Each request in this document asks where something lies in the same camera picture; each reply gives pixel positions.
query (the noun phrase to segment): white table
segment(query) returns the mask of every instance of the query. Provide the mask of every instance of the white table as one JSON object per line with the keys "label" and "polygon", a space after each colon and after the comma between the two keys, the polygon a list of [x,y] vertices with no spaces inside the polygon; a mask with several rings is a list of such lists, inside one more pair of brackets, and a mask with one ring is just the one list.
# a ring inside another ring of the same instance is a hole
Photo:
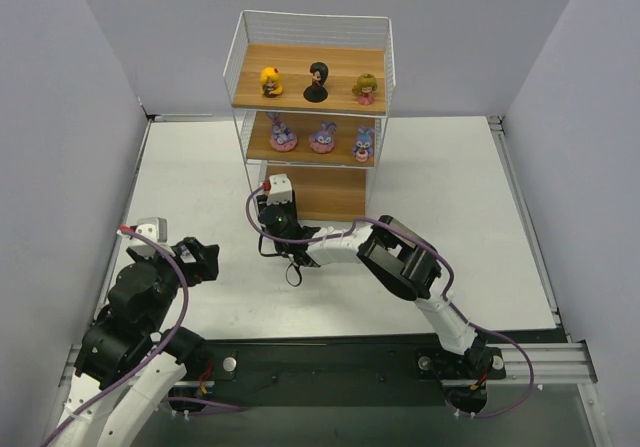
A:
{"label": "white table", "polygon": [[[433,332],[362,265],[305,269],[302,286],[290,287],[288,262],[258,255],[248,193],[233,122],[151,126],[127,222],[160,216],[171,244],[195,236],[220,245],[218,281],[190,290],[185,327],[208,339]],[[474,322],[555,327],[485,118],[391,119],[367,213],[394,216],[449,260],[456,304]],[[125,244],[116,273],[131,262]]]}

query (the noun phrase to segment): gray backdrop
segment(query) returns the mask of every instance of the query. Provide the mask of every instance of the gray backdrop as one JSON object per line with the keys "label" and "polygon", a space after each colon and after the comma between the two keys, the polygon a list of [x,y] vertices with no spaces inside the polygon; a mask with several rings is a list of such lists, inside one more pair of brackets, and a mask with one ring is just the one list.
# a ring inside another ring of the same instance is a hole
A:
{"label": "gray backdrop", "polygon": [[504,114],[568,0],[87,0],[149,113],[229,114],[243,9],[390,16],[395,115]]}
{"label": "gray backdrop", "polygon": [[616,445],[640,438],[640,0],[571,0],[506,138],[560,310]]}
{"label": "gray backdrop", "polygon": [[32,447],[93,313],[146,119],[84,0],[0,0],[0,444]]}

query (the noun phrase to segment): shelf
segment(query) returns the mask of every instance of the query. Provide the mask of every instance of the shelf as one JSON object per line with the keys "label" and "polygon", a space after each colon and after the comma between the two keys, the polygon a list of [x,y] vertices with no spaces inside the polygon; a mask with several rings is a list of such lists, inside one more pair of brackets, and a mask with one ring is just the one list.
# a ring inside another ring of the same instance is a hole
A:
{"label": "shelf", "polygon": [[[289,152],[278,152],[269,141],[271,140],[271,119],[264,112],[249,114],[245,119],[242,137],[249,136],[245,156],[250,160],[266,160],[269,163],[309,163],[317,165],[341,165],[349,167],[374,167],[375,156],[366,162],[358,162],[353,155],[352,148],[358,133],[358,127],[376,128],[376,119],[370,117],[348,117],[340,115],[319,115],[302,113],[283,113],[280,119],[298,137],[298,145]],[[320,129],[320,122],[334,122],[338,129],[335,134],[336,146],[327,154],[318,154],[309,146],[309,136]]]}
{"label": "shelf", "polygon": [[[325,88],[329,97],[324,102],[307,101],[302,93],[311,83],[309,67],[324,62],[329,67]],[[260,90],[260,72],[265,67],[277,68],[282,76],[284,92],[267,98]],[[375,75],[378,90],[372,105],[360,105],[351,92],[357,78],[364,73]],[[233,107],[273,111],[333,112],[380,116],[386,115],[385,51],[351,47],[318,47],[311,45],[253,44],[247,47]]]}
{"label": "shelf", "polygon": [[301,220],[352,221],[365,215],[366,170],[271,165],[267,177],[287,174]]}

